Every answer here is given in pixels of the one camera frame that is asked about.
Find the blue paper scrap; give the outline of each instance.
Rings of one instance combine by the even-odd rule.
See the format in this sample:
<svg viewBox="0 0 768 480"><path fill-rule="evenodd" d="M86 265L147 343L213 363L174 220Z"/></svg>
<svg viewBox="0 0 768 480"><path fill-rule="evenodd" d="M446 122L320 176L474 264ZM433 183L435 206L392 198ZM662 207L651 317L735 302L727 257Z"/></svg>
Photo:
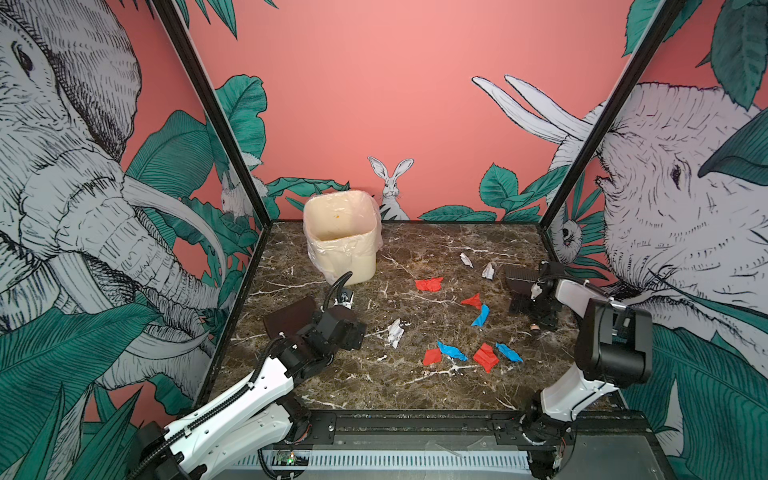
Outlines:
<svg viewBox="0 0 768 480"><path fill-rule="evenodd" d="M439 340L437 342L437 346L440 348L441 352L443 352L444 354L446 354L451 358L463 360L465 362L469 360L467 356L462 353L461 350L457 349L454 346L446 345L444 343L441 343Z"/></svg>
<svg viewBox="0 0 768 480"><path fill-rule="evenodd" d="M483 326L485 325L485 321L488 319L488 314L491 312L491 310L488 308L488 305L482 304L482 308L480 309L480 316L475 319L474 322L472 322L472 326Z"/></svg>
<svg viewBox="0 0 768 480"><path fill-rule="evenodd" d="M520 358L520 356L518 355L518 353L516 351L514 351L511 348L509 348L504 343L496 343L496 348L498 349L499 352L504 354L504 356L507 357L508 359L510 359L512 362L522 362L523 361L523 359Z"/></svg>

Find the red paper scrap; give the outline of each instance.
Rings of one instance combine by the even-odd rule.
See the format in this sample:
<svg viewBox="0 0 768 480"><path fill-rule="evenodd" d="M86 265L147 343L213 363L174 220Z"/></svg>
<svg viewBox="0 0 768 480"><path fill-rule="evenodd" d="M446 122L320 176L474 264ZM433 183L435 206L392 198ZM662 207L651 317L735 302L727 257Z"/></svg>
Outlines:
<svg viewBox="0 0 768 480"><path fill-rule="evenodd" d="M416 288L426 292L439 292L440 282L442 282L442 277L430 280L416 280Z"/></svg>
<svg viewBox="0 0 768 480"><path fill-rule="evenodd" d="M462 305L472 305L478 310L482 310L482 302L480 301L480 294L476 293L472 298L462 300Z"/></svg>
<svg viewBox="0 0 768 480"><path fill-rule="evenodd" d="M440 353L440 349L431 349L427 350L424 354L424 361L422 362L424 366L432 365L433 363L440 363L442 360L442 353Z"/></svg>
<svg viewBox="0 0 768 480"><path fill-rule="evenodd" d="M493 348L487 343L483 343L480 350L472 358L482 365L486 373L490 373L498 363L498 357L493 353Z"/></svg>

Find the marble surface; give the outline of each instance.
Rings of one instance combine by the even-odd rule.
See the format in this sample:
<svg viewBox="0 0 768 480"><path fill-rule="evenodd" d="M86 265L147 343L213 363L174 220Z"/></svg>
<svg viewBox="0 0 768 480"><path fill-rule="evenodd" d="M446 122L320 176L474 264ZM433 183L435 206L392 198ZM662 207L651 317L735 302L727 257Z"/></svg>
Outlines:
<svg viewBox="0 0 768 480"><path fill-rule="evenodd" d="M536 268L547 257L535 227L504 224L385 223L384 247L376 275L351 286L353 310L368 325L361 350L339 351L333 364L295 393L310 408L334 409L504 409L524 407L531 394L551 385L573 362L577 330L570 311L561 312L560 329L534 338L528 319L510 316L510 295L500 272L505 265ZM461 253L474 263L461 262ZM488 262L493 280L482 278ZM435 293L415 288L415 280L444 277ZM322 302L328 284L311 264L301 223L276 223L250 286L213 398L253 369L266 345L262 318L306 295ZM484 328L471 326L479 314L460 305L480 292L490 308ZM386 345L386 327L400 319L405 333L397 349ZM437 341L458 347L469 361L447 356L423 366ZM472 357L486 342L506 343L523 363L501 356L490 373Z"/></svg>

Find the trash can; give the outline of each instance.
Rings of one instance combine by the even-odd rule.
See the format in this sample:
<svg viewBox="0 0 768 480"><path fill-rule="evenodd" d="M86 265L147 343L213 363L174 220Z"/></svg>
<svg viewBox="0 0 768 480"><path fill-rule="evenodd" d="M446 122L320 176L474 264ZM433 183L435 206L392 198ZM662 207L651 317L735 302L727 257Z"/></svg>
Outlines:
<svg viewBox="0 0 768 480"><path fill-rule="evenodd" d="M366 192L347 190L310 198L304 205L307 253L328 283L344 273L346 285L365 282L376 271L382 247L379 206Z"/></svg>

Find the rabbit illustration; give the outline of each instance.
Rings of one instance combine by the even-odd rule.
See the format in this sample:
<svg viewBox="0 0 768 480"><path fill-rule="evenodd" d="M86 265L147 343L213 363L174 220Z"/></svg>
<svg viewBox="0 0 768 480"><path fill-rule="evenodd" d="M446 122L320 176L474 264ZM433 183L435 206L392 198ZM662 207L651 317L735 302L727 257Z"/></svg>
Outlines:
<svg viewBox="0 0 768 480"><path fill-rule="evenodd" d="M368 157L368 160L371 162L374 173L384 179L382 206L379 207L382 220L409 220L406 212L402 211L400 204L397 203L397 197L400 195L400 189L397 187L397 178L413 166L413 159L409 158L400 162L391 177L381 161L376 160L374 157Z"/></svg>

